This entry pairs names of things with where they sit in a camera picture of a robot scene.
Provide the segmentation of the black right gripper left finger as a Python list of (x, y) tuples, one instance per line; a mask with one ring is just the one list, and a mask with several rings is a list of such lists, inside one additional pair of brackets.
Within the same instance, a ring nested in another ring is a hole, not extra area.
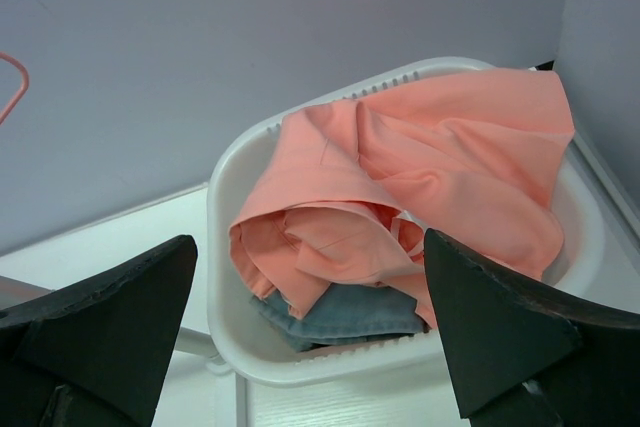
[(2, 310), (2, 425), (151, 425), (197, 257), (179, 235)]

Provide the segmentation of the pink wire hanger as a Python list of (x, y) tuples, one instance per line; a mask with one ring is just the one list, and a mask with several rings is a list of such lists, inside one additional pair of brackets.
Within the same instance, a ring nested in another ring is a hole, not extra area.
[(12, 65), (20, 75), (19, 88), (9, 99), (5, 107), (1, 110), (0, 123), (3, 124), (28, 91), (30, 86), (30, 76), (27, 68), (15, 57), (5, 52), (1, 52), (0, 57), (2, 61)]

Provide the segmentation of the blue denim garment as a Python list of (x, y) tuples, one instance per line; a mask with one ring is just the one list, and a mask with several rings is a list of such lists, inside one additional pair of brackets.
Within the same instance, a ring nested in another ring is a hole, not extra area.
[(251, 305), (296, 352), (413, 336), (429, 331), (415, 301), (390, 287), (333, 284), (302, 319), (280, 292)]

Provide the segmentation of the coral orange garment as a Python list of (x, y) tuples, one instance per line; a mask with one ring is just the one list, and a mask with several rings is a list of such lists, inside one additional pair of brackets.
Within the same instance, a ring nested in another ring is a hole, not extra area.
[(468, 71), (303, 108), (230, 225), (231, 260), (297, 319), (330, 285), (358, 284), (410, 296), (435, 327), (425, 230), (541, 279), (564, 243), (551, 204), (573, 135), (551, 71)]

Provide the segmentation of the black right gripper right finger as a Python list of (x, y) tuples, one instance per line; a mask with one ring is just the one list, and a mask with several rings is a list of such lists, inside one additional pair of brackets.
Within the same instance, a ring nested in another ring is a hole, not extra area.
[(425, 273), (473, 426), (636, 426), (639, 316), (564, 293), (430, 229)]

